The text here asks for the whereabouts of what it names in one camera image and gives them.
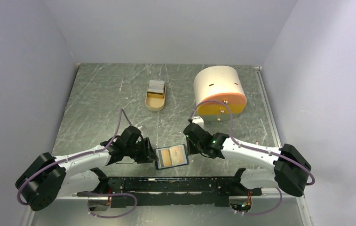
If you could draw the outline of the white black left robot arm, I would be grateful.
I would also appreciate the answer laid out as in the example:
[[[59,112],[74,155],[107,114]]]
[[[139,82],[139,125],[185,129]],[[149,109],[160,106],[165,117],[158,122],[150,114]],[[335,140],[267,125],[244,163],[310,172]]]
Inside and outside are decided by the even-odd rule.
[[[134,126],[82,152],[62,156],[42,153],[16,181],[17,200],[39,211],[56,198],[70,194],[111,194],[110,179],[101,167],[115,164],[124,157],[138,164],[158,160],[149,138],[144,138]]]

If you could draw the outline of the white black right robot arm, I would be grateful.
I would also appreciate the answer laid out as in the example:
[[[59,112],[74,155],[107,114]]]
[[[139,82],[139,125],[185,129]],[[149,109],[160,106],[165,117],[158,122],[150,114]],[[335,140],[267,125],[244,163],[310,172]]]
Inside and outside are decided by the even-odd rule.
[[[243,170],[232,182],[236,194],[243,195],[256,188],[279,188],[291,196],[304,195],[311,165],[293,145],[284,144],[279,148],[251,144],[224,133],[211,135],[195,123],[190,123],[183,133],[190,154],[203,153],[211,158],[234,159],[259,166]]]

